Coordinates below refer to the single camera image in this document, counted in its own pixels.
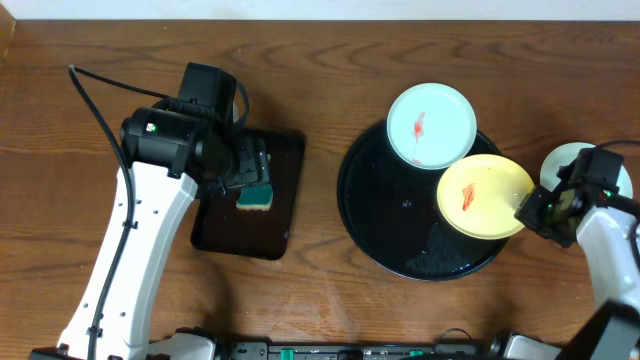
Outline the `green yellow sponge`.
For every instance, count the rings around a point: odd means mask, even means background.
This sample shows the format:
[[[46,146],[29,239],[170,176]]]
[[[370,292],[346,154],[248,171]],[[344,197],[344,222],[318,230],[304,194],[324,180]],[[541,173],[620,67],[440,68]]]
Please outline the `green yellow sponge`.
[[[236,208],[246,211],[268,211],[271,208],[273,197],[273,188],[270,184],[247,187],[241,190],[236,201]]]

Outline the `yellow plate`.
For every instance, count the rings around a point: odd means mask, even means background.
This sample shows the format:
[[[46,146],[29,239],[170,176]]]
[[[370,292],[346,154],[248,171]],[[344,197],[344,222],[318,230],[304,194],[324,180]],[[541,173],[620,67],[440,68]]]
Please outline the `yellow plate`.
[[[438,209],[455,230],[472,238],[498,240],[524,228],[515,218],[520,203],[534,188],[529,174],[499,155],[465,157],[441,176]]]

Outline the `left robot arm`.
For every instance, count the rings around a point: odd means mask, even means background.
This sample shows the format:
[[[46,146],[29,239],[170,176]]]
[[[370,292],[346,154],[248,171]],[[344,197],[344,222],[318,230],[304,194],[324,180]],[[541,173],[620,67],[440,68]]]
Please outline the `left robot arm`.
[[[246,117],[198,105],[140,108],[121,127],[125,164],[82,300],[55,347],[33,359],[212,359],[198,329],[150,340],[153,305],[186,210],[198,195],[269,180],[264,143],[238,136]]]

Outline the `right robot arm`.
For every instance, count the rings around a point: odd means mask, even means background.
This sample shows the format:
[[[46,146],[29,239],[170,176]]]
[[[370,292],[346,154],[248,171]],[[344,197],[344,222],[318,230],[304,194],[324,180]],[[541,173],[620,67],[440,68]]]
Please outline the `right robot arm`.
[[[542,238],[578,244],[596,311],[558,359],[629,359],[639,353],[639,203],[613,189],[536,186],[515,218]]]

